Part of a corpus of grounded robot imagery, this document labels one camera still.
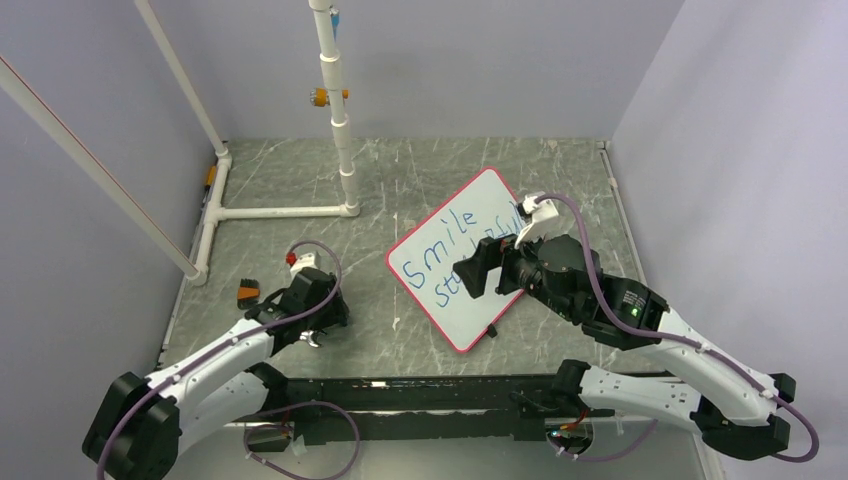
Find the white pvc pipe frame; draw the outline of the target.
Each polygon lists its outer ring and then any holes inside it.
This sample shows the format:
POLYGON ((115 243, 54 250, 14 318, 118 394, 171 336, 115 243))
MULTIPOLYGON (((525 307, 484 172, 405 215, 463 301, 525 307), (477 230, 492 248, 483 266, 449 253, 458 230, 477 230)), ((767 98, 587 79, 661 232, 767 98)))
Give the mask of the white pvc pipe frame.
POLYGON ((353 218, 360 213, 358 177, 351 152, 350 117, 346 111, 346 95, 342 78, 341 52, 333 37, 330 0, 310 0, 320 48, 323 85, 331 104, 330 125, 339 162, 339 176, 344 200, 335 206, 228 208, 223 204, 233 158, 213 125, 196 89, 179 60, 152 5, 148 1, 135 4, 157 48, 186 97, 194 115, 213 147, 215 162, 205 179, 202 215, 197 228, 195 255, 189 257, 170 239, 128 190, 103 165, 70 127, 43 100, 35 89, 11 65, 1 61, 1 89, 58 145, 95 184, 135 223, 142 232, 175 264, 192 285, 204 284, 210 271, 210 257, 220 223, 234 220, 339 217, 353 218))

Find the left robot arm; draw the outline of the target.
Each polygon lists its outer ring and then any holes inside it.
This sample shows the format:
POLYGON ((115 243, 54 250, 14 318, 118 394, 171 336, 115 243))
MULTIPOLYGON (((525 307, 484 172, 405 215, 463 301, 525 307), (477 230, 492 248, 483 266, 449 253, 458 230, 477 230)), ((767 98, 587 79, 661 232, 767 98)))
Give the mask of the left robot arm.
POLYGON ((168 368, 126 372, 108 387, 82 443, 99 479, 161 479, 224 424, 279 417, 288 379, 268 364, 283 348, 348 320, 338 278, 314 267, 248 308, 212 343, 168 368))

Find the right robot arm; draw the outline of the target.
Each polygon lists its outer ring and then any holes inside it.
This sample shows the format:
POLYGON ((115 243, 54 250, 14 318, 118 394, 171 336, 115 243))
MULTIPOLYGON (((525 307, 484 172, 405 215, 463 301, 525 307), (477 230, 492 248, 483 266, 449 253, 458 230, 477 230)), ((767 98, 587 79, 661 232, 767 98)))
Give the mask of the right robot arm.
POLYGON ((549 384, 524 383, 511 393, 524 413, 551 418, 630 411, 697 433, 707 446, 740 460, 788 448, 791 426, 776 411, 794 399, 796 383, 789 375, 728 366, 665 299, 635 280, 586 264, 584 254, 568 235, 532 243, 519 243, 514 235, 486 237, 452 270, 477 299, 497 269, 495 293, 522 291, 595 342, 649 358, 677 380, 615 374, 566 359, 549 384))

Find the black orange hex key set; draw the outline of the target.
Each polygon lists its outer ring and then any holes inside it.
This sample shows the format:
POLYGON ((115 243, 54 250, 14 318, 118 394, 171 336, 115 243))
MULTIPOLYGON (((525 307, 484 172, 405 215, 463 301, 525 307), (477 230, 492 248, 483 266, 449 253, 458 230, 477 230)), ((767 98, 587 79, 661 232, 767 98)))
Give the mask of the black orange hex key set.
POLYGON ((260 301, 261 290, 258 280, 242 278, 239 282, 236 305, 240 310, 248 310, 260 301))

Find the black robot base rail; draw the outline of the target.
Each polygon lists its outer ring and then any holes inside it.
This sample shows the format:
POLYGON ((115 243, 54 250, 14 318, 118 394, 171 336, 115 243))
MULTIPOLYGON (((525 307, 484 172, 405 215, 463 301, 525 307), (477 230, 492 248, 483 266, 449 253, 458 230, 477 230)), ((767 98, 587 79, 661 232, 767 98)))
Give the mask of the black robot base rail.
POLYGON ((280 421, 308 445, 335 441, 507 437, 542 441, 548 430, 610 410, 579 406, 548 375, 291 379, 247 421, 280 421))

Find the pink framed whiteboard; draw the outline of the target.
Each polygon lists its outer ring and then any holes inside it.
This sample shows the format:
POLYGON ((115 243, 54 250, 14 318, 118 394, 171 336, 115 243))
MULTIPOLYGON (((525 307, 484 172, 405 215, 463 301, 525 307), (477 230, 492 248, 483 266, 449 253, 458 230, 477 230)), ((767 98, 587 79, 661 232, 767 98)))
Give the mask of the pink framed whiteboard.
POLYGON ((517 234, 526 225, 501 173, 487 167, 452 194, 385 256, 389 270, 452 348, 468 352, 522 295, 495 292, 500 270, 488 273, 484 295, 469 296, 453 264, 485 237, 517 234))

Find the silver open-end wrench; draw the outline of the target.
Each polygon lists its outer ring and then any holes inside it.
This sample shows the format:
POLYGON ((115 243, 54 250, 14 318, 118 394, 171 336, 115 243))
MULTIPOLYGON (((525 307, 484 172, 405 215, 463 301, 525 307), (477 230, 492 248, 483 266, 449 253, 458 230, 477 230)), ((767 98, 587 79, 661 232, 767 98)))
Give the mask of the silver open-end wrench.
POLYGON ((326 335, 324 330, 306 330, 300 334, 299 340, 312 348, 321 348, 321 339, 326 335))

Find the orange pipe fitting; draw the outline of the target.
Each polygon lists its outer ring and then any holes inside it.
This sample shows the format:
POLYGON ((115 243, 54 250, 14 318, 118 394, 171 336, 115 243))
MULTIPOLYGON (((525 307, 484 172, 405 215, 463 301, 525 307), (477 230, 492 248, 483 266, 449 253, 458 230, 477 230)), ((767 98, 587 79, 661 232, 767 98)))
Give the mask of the orange pipe fitting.
POLYGON ((330 94, 325 88, 314 88, 309 96, 310 104, 315 107, 326 107, 331 104, 330 94))

